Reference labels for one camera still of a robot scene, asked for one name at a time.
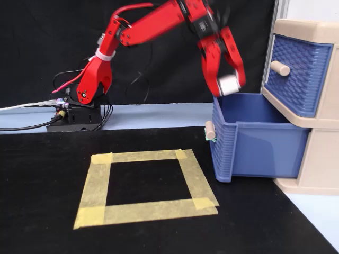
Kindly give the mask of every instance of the black backdrop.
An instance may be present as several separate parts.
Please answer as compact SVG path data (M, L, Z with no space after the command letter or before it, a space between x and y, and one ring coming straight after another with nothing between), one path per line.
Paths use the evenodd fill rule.
M223 0L215 0L218 6ZM118 7L136 1L114 0L4 0L0 7L1 106L60 97L50 95L53 76L74 70L92 56L98 37ZM260 89L274 0L230 0L228 25L242 56L247 85L242 92ZM149 10L128 11L134 22ZM144 78L126 87L141 72L150 83L145 103L210 102L212 96L201 71L201 53L185 24L152 42L134 48L119 46L112 60L112 104L144 103ZM221 63L219 75L233 70Z

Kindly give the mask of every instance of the plastic drawer cabinet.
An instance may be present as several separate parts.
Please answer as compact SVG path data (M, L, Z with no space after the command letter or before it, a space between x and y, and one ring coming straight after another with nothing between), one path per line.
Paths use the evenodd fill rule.
M339 129L339 23L276 20L262 94L294 125Z
M288 193L339 195L339 23L277 20L262 94L291 123L312 128Z
M214 98L216 141L210 141L220 182L232 175L297 177L310 131L289 121L262 94Z

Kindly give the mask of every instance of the wire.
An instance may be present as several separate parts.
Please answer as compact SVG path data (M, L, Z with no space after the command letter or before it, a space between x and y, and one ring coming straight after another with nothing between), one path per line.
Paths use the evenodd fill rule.
M57 104L57 100L56 99L50 99L48 101L43 101L43 102L34 102L34 103L26 103L26 104L21 104L21 105L17 105L17 106L11 106L11 107L2 107L0 108L0 111L3 110L13 110L15 108L22 108L22 107L32 107L32 106L54 106Z
M149 56L149 61L148 61L147 66L146 66L145 69L144 69L144 73L145 73L146 70L150 67L150 65L151 65L151 63L152 63L152 59L153 59L153 43L152 43L152 42L150 43L150 53L149 53L149 55L150 55L150 56ZM138 81L140 77L143 77L144 80L148 83L147 93L146 93L146 96L145 96L145 98L144 98L144 102L145 102L145 101L147 100L147 97L148 97L148 94L149 94L150 82L149 82L149 80L144 76L143 73L141 73L141 72L138 71L138 74L139 74L139 76L138 76L136 79L134 79L129 85L127 85L127 87L126 87L126 89L125 89L125 98L127 97L127 91L128 91L129 86L132 85L133 83L135 83L136 81Z
M84 69L80 72L80 74L79 74L78 76L76 76L76 77L75 77L74 79L72 79L72 80L67 81L67 82L64 83L63 85L59 86L59 88L57 88L57 89L55 89L54 91L52 91L52 93L55 94L55 93L59 92L61 89L63 89L64 87L68 86L70 83L73 83L74 81L78 80L78 79L82 76L82 74L86 71L86 69L89 67L90 63L93 61L94 58L92 58L92 59L86 64L86 66L85 66Z
M79 63L78 69L80 69L80 67L83 64L83 62L86 61L86 60L89 60L89 58L91 58L91 57L86 57L83 60L81 60L81 62Z
M67 74L67 73L75 73L75 72L81 72L83 69L80 69L80 70L70 70L70 71L62 71L62 72L59 72L58 74L56 74L53 78L53 87L54 89L57 89L56 85L55 85L55 81L57 79L57 77L59 77L60 75L63 75L63 74Z
M108 105L108 107L107 107L107 112L106 112L106 106L104 105L104 117L103 117L101 123L100 123L97 127L95 127L95 128L93 129L93 131L100 130L100 129L106 124L106 122L108 121L108 119L110 118L110 116L112 115L112 112L113 112L113 106L112 106L112 104L111 104L110 102L108 102L108 101L105 102L105 103Z
M39 127L43 127L52 123L55 123L59 120L63 119L63 116L57 115L53 120L46 122L46 123L41 123L41 124L37 124L37 125L33 125L33 126L27 126L27 127L19 127L19 128L0 128L0 131L23 131L23 130L30 130L30 129L35 129L35 128L39 128Z
M123 7L120 7L118 9L116 9L113 14L112 14L112 18L113 19L116 19L117 16L122 13L122 12L125 12L125 11L128 11L128 10L133 10L133 9L140 9L140 8L150 8L150 7L153 7L154 5L152 3L142 3L142 4L131 4L131 5L126 5L126 6L123 6Z

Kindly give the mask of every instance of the yellow masking tape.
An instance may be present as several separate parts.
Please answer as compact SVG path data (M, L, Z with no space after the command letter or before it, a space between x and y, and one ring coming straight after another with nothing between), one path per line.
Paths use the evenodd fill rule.
M205 209L207 207L215 207L214 203L207 197L193 198L192 200L197 210Z
M198 198L203 204L206 198ZM197 210L192 199L107 206L104 225L218 214L215 206Z
M111 164L90 164L79 207L105 206Z
M91 163L93 164L112 163L112 154L113 153L102 153L100 155L92 155Z
M105 206L111 163L178 159L192 199ZM74 229L83 226L218 214L216 200L192 150L92 155Z
M112 163L176 159L174 150L114 153Z
M213 202L215 206L219 206L219 203L214 196L213 191L208 184L205 175L203 174L200 165L194 156L193 151L184 150L184 152L187 158L178 158L178 161L193 200L197 198L207 197Z
M185 152L183 150L181 150L181 149L180 150L175 150L175 154L176 154L176 157L177 157L178 160L179 159L186 159L187 158Z
M104 215L105 206L79 208L73 229L103 225Z

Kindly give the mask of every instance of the white cylinder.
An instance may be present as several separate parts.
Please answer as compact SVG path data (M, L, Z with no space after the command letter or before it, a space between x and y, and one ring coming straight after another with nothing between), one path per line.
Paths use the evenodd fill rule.
M274 70L276 73L279 73L281 76L287 76L290 74L290 67L284 65L279 61L271 62L271 69Z
M214 124L211 121L207 121L205 123L205 129L206 129L206 138L211 140L216 137L216 131L214 129Z
M239 80L236 75L226 75L218 79L218 84L223 96L237 93L240 89Z

